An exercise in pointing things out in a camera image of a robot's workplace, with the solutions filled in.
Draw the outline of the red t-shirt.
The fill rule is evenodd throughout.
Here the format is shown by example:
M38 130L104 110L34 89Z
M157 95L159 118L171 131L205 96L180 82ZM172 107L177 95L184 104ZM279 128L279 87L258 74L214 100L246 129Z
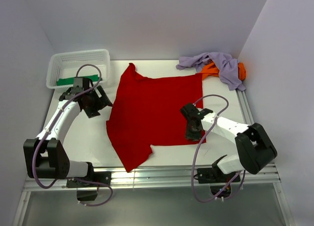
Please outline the red t-shirt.
M108 138L126 172L152 155L152 145L193 144L180 109L203 96L202 75L148 78L130 63L120 78L106 122Z

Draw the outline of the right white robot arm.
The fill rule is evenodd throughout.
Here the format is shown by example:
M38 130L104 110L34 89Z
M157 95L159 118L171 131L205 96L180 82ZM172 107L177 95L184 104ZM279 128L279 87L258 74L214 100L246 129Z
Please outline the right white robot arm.
M205 132L212 132L229 140L236 147L233 155L224 154L212 163L210 168L197 170L196 179L200 184L228 182L239 171L259 173L278 155L262 125L242 124L218 116L209 109L185 114L187 120L185 138L200 141Z

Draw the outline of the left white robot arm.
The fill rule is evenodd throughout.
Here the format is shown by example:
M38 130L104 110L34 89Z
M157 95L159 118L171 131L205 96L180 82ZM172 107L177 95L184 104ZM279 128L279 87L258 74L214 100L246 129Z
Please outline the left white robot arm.
M83 186L97 182L91 162L71 161L63 147L64 139L76 117L84 111L89 118L99 116L99 111L111 107L104 89L83 90L70 88L58 102L51 120L34 139L24 142L23 150L27 174L43 189L51 188L62 179L74 179Z

